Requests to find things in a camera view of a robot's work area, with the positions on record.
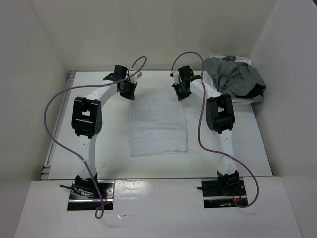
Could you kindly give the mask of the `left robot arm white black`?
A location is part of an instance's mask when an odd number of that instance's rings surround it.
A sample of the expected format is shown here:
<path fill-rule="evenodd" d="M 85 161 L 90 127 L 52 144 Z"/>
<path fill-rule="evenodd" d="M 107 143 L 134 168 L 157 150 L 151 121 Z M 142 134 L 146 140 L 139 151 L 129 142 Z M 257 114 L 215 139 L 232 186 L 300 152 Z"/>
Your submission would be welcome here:
<path fill-rule="evenodd" d="M 100 87 L 85 97 L 74 99 L 71 126 L 78 139 L 78 154 L 84 166 L 77 173 L 72 187 L 87 198 L 97 197 L 99 191 L 95 148 L 97 135 L 103 126 L 102 107 L 117 93 L 128 100 L 133 100 L 137 80 L 141 76 L 140 71 L 116 65 L 114 72 L 103 78 Z"/>

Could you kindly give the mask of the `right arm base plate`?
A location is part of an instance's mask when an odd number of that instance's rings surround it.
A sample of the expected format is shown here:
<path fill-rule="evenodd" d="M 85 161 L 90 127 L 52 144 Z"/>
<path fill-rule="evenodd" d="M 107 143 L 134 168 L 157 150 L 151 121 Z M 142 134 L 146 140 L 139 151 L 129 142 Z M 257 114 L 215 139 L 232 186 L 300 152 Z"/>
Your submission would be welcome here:
<path fill-rule="evenodd" d="M 203 204 L 205 209 L 209 208 L 231 208 L 236 207 L 236 203 L 240 206 L 247 206 L 248 199 L 243 180 L 239 180 L 238 184 L 229 190 L 222 191 L 215 178 L 201 180 L 201 185 L 197 190 L 202 192 Z"/>

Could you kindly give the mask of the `white skirt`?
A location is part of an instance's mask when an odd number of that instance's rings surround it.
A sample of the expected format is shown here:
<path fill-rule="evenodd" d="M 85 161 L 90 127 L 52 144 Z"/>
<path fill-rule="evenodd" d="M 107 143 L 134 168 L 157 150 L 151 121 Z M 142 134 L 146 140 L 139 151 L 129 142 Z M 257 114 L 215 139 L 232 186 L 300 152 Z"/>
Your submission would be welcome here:
<path fill-rule="evenodd" d="M 128 114 L 128 141 L 132 157 L 187 153 L 184 107 L 171 96 L 137 97 Z"/>

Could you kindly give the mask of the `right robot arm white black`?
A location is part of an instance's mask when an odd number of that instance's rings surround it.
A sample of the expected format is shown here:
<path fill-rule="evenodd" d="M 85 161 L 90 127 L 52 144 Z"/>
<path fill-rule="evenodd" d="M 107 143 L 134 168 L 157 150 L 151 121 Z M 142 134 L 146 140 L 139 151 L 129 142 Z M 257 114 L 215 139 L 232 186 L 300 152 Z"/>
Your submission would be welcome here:
<path fill-rule="evenodd" d="M 178 100 L 189 97 L 192 93 L 203 100 L 206 110 L 206 124 L 216 133 L 221 142 L 222 155 L 217 166 L 217 190 L 222 195 L 229 195 L 238 185 L 239 172 L 233 156 L 232 130 L 235 123 L 231 96 L 221 94 L 208 85 L 202 77 L 195 75 L 189 66 L 170 73 L 174 79 L 174 88 Z"/>

